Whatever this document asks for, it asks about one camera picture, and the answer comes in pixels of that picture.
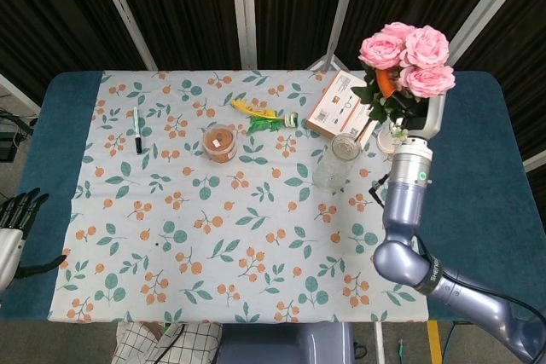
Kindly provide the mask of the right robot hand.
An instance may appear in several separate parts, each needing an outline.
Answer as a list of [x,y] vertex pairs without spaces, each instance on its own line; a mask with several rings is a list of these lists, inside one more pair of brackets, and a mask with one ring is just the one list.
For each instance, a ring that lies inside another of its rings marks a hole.
[[395,92],[387,101],[392,104],[393,121],[401,118],[409,137],[430,141],[441,129],[445,100],[446,95],[417,100]]

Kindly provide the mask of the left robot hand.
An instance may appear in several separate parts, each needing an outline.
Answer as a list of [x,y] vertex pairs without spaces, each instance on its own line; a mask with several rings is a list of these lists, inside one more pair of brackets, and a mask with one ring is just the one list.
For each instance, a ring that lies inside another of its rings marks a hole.
[[48,263],[32,266],[20,265],[22,252],[38,211],[48,198],[48,194],[40,193],[40,188],[34,188],[1,204],[2,292],[11,285],[13,280],[45,274],[60,267],[67,259],[66,255],[61,254]]

